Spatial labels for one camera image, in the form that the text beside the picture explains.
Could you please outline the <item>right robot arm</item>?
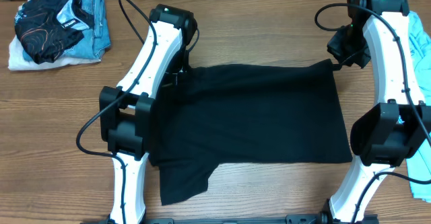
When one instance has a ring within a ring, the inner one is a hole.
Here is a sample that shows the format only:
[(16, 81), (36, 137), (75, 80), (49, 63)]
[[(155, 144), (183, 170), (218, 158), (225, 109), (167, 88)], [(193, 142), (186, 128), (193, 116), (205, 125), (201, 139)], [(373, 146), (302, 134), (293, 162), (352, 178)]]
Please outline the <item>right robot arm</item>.
[(354, 158), (317, 223), (376, 223), (365, 209), (379, 185), (430, 138), (430, 107), (409, 50), (407, 0), (347, 0), (351, 23), (334, 29), (327, 50), (340, 67), (371, 65), (374, 105), (352, 126)]

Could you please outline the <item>black t-shirt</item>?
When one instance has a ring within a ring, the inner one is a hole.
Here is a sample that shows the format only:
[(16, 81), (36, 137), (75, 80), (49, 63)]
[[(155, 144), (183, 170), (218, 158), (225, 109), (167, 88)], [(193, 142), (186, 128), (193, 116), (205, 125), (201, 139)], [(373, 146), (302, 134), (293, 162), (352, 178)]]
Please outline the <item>black t-shirt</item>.
[(150, 163), (164, 205), (208, 189), (223, 163), (348, 163), (333, 65), (194, 68), (159, 90)]

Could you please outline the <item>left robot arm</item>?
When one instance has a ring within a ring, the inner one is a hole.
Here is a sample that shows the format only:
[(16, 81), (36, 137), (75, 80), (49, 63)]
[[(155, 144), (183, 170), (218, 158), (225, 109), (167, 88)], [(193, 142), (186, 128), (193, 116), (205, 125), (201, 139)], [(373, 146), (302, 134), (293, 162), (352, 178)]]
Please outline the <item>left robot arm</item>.
[(108, 223), (145, 221), (150, 113), (163, 80), (186, 69), (198, 32), (193, 12), (167, 5), (157, 5), (148, 20), (135, 62), (116, 87), (104, 87), (99, 96), (101, 136), (114, 156), (114, 204)]

